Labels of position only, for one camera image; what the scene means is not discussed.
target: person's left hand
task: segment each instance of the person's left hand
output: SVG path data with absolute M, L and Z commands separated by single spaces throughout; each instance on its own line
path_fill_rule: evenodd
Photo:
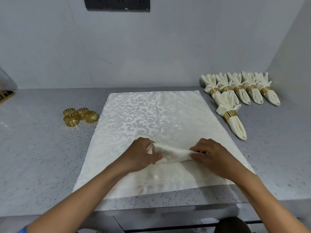
M 147 147 L 154 143 L 148 138 L 139 137 L 117 158 L 114 163 L 126 172 L 136 172 L 162 159 L 162 154 L 148 154 Z

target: gray speckled countertop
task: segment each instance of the gray speckled countertop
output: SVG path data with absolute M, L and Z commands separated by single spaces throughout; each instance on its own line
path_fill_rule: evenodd
M 101 113 L 110 93 L 200 90 L 216 114 L 212 98 L 199 87 L 18 90 L 0 105 L 0 216 L 42 214 L 68 196 L 80 174 L 96 124 L 63 123 L 66 108 Z M 239 140 L 216 115 L 267 188 L 279 200 L 311 199 L 311 124 L 306 114 L 280 96 L 242 104 L 240 119 L 248 139 Z M 235 185 L 105 200 L 106 210 L 246 202 Z

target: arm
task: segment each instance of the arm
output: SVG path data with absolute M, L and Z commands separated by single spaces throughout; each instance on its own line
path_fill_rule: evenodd
M 111 188 L 129 172 L 139 171 L 162 158 L 147 154 L 149 139 L 138 138 L 107 168 L 83 187 L 48 210 L 27 227 L 28 233 L 75 233 Z
M 212 139 L 201 139 L 192 158 L 217 175 L 233 181 L 247 197 L 270 233 L 310 233 L 265 187 L 260 178 L 244 167 L 226 148 Z

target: blue sleeve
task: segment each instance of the blue sleeve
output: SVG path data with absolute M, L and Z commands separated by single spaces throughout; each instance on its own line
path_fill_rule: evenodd
M 27 233 L 27 226 L 21 229 L 18 233 Z

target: forearm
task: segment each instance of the forearm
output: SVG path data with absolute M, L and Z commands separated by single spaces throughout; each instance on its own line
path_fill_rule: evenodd
M 28 233 L 75 233 L 111 188 L 127 173 L 112 163 L 83 187 L 31 223 Z
M 268 191 L 257 175 L 248 173 L 237 185 L 270 233 L 309 233 L 309 230 Z

